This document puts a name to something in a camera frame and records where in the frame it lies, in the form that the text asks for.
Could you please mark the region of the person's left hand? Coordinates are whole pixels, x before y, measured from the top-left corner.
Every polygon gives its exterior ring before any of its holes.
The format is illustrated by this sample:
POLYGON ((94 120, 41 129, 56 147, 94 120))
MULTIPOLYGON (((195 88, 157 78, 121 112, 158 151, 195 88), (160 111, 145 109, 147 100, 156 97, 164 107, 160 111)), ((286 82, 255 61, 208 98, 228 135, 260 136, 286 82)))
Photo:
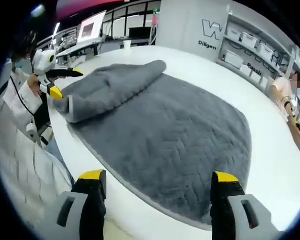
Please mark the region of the person's left hand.
POLYGON ((35 96, 40 96, 42 94, 38 77, 35 74, 30 75, 27 84, 35 96))

